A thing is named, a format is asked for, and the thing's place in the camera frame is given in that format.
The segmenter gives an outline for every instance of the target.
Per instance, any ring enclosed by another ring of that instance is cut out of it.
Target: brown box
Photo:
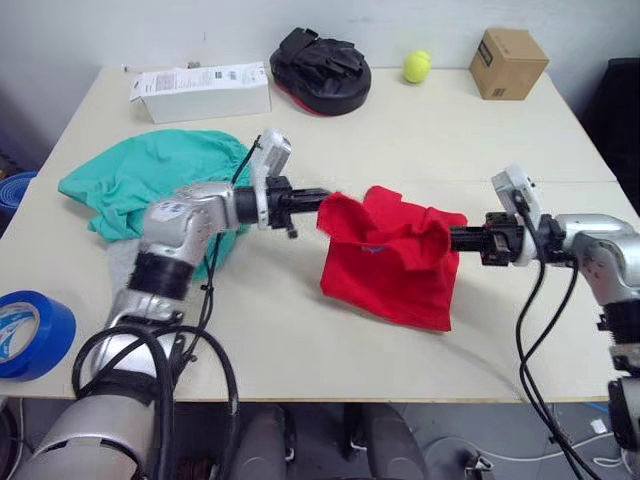
[[[469,70],[486,100],[523,100],[549,59],[527,30],[489,28]]]

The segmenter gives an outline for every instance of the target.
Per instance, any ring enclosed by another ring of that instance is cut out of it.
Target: blue masking tape
[[[71,310],[41,293],[0,297],[0,378],[44,375],[69,351],[75,333]]]
[[[27,191],[29,182],[38,172],[25,172],[13,175],[0,182],[0,211],[13,215]]]

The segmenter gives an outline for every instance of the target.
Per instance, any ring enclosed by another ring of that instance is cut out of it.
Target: white table
[[[126,101],[131,76],[104,70],[0,240],[0,293],[34,289],[68,305],[78,321],[69,354],[44,377],[0,382],[0,394],[69,397],[70,370],[87,337],[101,329],[111,302],[105,244],[86,230],[93,212],[57,193],[77,166],[131,135],[159,128],[221,129],[250,143],[267,126],[293,145],[285,173],[297,188],[322,186],[361,197],[373,184],[411,202],[465,213],[480,224],[500,210],[489,178],[518,162],[538,183],[550,213],[601,212],[640,220],[615,178],[543,76],[525,102],[485,102],[466,71],[434,71],[422,86],[396,70],[376,70],[358,111],[307,115],[273,91],[273,112],[154,126]],[[394,326],[322,296],[328,241],[315,215],[295,219],[300,238],[252,229],[216,274],[209,330],[227,349],[245,400],[514,401],[514,324],[537,273],[486,268],[463,254],[452,307],[453,331]],[[568,282],[551,269],[534,306],[528,338],[548,321]],[[195,321],[201,292],[189,294]],[[597,400],[616,376],[599,308],[581,279],[553,334],[532,362],[553,401]],[[204,344],[176,389],[178,400],[225,397],[222,372]]]

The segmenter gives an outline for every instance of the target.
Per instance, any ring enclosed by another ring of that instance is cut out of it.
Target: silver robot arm
[[[252,187],[191,185],[151,205],[133,273],[127,288],[116,295],[106,327],[133,324],[154,330],[181,323],[182,302],[212,235],[255,223],[259,228],[286,228],[295,237],[291,214],[316,211],[329,192],[293,190],[287,178],[279,176],[290,152],[287,139],[267,129],[249,152]],[[102,342],[93,357],[93,374],[135,340],[116,335]],[[159,341],[170,361],[181,357],[176,335]],[[62,414],[16,478],[111,480],[150,473],[155,412],[145,386],[153,384],[154,377],[148,348],[133,350],[111,377]]]
[[[520,167],[492,179],[505,212],[488,213],[482,227],[455,227],[452,249],[480,252],[492,266],[527,265],[538,249],[523,214],[530,217],[548,264],[576,260],[603,314],[600,330],[611,332],[613,365],[629,376],[609,383],[609,412],[616,440],[640,451],[640,234],[622,220],[600,214],[541,214],[535,185]]]

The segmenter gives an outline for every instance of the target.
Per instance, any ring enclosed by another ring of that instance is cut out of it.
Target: cardboard box
[[[138,99],[153,123],[271,111],[262,62],[141,73],[129,94],[130,101]]]
[[[489,28],[469,70],[486,100],[523,100],[549,59],[527,30]]]

